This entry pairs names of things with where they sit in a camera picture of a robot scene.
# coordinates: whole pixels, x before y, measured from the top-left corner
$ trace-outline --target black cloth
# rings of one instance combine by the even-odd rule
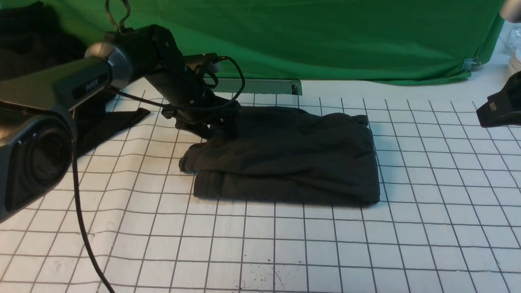
[[[191,146],[179,168],[197,172],[200,198],[372,204],[380,185],[367,125],[367,116],[242,107],[238,138],[214,136]]]
[[[86,46],[65,33],[42,2],[0,9],[0,80],[31,74],[83,58]],[[150,111],[106,113],[114,94],[100,92],[76,108],[78,155],[140,122]]]

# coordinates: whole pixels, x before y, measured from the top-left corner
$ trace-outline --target green screen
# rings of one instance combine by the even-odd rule
[[[47,0],[86,43],[113,30],[104,0]],[[185,55],[233,57],[248,78],[460,81],[490,59],[502,0],[129,0],[127,26],[169,28]],[[117,22],[120,0],[110,7]],[[237,77],[225,66],[222,77]]]

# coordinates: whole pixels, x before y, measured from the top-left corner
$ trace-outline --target table surface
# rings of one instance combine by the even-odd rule
[[[161,101],[146,81],[128,92]],[[243,105],[368,115],[381,202],[364,209],[201,200],[178,160],[200,138],[157,107],[80,158],[97,259],[116,292],[516,292],[521,128],[483,129],[472,101],[253,95]],[[105,292],[71,173],[0,225],[0,292]]]

